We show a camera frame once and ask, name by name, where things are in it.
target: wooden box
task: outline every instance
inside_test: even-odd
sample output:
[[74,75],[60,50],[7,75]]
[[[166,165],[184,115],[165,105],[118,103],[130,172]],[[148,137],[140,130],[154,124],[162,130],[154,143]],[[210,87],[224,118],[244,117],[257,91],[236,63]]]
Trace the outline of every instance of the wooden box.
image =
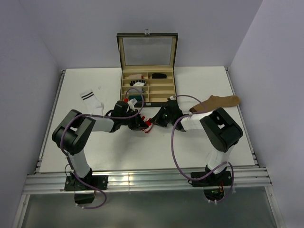
[[[174,62],[177,47],[177,33],[118,33],[117,43],[122,67],[120,99],[132,88],[134,75],[142,75],[140,82],[144,91],[144,107],[160,107],[170,96],[176,95]],[[162,73],[166,78],[155,78]],[[140,96],[138,93],[129,96]]]

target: gray floor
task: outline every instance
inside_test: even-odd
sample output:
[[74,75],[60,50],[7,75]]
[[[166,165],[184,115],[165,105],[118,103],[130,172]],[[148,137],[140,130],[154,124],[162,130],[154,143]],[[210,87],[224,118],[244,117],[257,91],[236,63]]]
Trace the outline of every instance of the gray floor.
[[[202,190],[110,193],[94,210],[75,207],[72,194],[30,197],[23,228],[275,228],[264,188],[236,189],[210,205]],[[102,200],[98,194],[97,201]]]

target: gray wall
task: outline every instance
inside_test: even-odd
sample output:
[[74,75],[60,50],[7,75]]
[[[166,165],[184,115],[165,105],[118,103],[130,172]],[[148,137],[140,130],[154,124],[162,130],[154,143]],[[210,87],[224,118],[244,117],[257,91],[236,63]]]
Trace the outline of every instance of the gray wall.
[[290,228],[304,223],[303,9],[303,0],[264,0],[230,71]]
[[0,226],[6,228],[35,168],[60,73],[18,1],[0,1],[0,21]]
[[177,66],[229,66],[262,0],[20,0],[61,68],[119,67],[117,32],[178,32]]

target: white table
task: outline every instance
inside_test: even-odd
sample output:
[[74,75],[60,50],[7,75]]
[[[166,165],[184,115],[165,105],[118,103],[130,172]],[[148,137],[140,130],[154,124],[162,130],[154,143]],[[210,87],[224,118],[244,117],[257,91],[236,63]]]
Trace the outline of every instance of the white table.
[[[192,95],[201,101],[210,95],[233,95],[226,71],[216,67],[176,67],[177,94]],[[120,68],[68,69],[61,86],[53,120],[44,148],[40,172],[62,172],[67,164],[63,153],[52,141],[51,135],[71,109],[87,113],[79,94],[92,89],[105,104],[105,112],[113,109],[119,99]],[[197,102],[191,98],[179,98],[179,106],[185,113]],[[142,114],[153,117],[159,108],[144,108]],[[241,126],[237,107],[225,108]],[[122,126],[115,133],[93,132],[85,146],[88,164],[94,171],[146,170],[175,168],[171,155],[172,126],[154,126],[149,133],[133,132]],[[212,148],[203,131],[175,133],[175,153],[182,168],[204,167]],[[229,161],[234,166],[255,165],[248,140],[244,136],[231,153]]]

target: brown sock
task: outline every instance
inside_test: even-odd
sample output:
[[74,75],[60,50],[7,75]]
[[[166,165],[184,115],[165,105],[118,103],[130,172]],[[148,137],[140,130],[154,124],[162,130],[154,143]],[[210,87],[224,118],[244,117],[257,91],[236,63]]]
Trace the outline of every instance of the brown sock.
[[203,101],[202,104],[197,104],[192,107],[190,112],[211,112],[216,108],[234,107],[240,103],[238,96],[213,96],[211,95],[208,100]]

